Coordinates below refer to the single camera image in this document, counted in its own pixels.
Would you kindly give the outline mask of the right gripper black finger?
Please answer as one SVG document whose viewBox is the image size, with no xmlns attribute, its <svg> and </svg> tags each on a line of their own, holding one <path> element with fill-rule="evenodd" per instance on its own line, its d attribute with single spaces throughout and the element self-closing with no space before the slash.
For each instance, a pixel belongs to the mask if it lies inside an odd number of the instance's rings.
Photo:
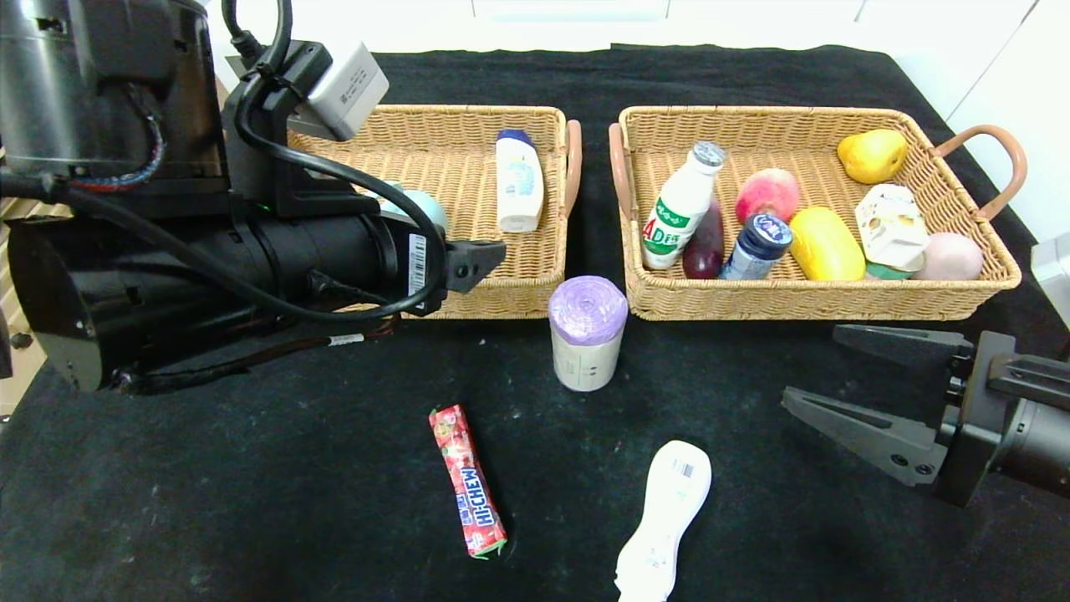
<svg viewBox="0 0 1070 602">
<path fill-rule="evenodd" d="M 791 415 L 906 487 L 928 487 L 939 476 L 949 448 L 920 421 L 845 403 L 788 386 L 781 405 Z"/>
<path fill-rule="evenodd" d="M 840 324 L 834 340 L 841 345 L 918 372 L 941 372 L 973 357 L 975 346 L 960 333 Z"/>
</svg>

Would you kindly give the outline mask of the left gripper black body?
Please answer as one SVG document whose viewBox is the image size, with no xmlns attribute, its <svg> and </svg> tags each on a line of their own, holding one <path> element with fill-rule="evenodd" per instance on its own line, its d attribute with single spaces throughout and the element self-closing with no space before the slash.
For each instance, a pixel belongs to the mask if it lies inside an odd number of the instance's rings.
<svg viewBox="0 0 1070 602">
<path fill-rule="evenodd" d="M 431 282 L 428 237 L 395 216 L 258 217 L 253 240 L 270 271 L 257 281 L 306 309 L 393 304 Z"/>
</svg>

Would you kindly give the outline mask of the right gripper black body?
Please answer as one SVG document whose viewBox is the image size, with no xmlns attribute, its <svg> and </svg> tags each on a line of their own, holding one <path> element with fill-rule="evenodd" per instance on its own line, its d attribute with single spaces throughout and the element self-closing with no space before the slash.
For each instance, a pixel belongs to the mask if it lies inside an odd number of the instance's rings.
<svg viewBox="0 0 1070 602">
<path fill-rule="evenodd" d="M 998 473 L 1067 498 L 1067 362 L 1022 354 L 1011 335 L 982 331 L 932 494 L 963 508 Z"/>
</svg>

